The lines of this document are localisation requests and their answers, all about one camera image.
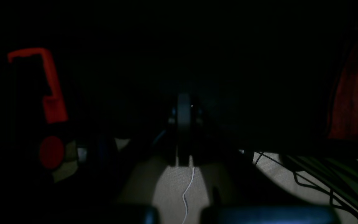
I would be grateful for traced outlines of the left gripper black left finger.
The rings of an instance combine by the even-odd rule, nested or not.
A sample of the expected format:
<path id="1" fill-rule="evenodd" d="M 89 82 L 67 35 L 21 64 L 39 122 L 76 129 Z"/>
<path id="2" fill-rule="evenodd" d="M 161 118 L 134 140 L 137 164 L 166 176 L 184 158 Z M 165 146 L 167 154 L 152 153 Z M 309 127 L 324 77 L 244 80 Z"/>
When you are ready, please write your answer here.
<path id="1" fill-rule="evenodd" d="M 185 166 L 185 94 L 156 113 L 120 152 L 117 203 L 108 218 L 113 224 L 159 224 L 151 203 L 167 168 Z"/>

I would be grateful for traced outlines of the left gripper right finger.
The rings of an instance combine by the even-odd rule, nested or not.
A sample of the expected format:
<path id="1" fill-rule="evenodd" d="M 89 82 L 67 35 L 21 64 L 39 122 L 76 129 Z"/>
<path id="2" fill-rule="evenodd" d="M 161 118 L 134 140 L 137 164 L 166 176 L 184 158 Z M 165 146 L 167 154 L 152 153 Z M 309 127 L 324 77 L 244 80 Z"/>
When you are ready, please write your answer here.
<path id="1" fill-rule="evenodd" d="M 199 101 L 185 95 L 185 155 L 207 185 L 211 205 L 202 224 L 336 224 L 334 210 L 315 205 L 280 188 L 241 153 L 206 116 Z"/>

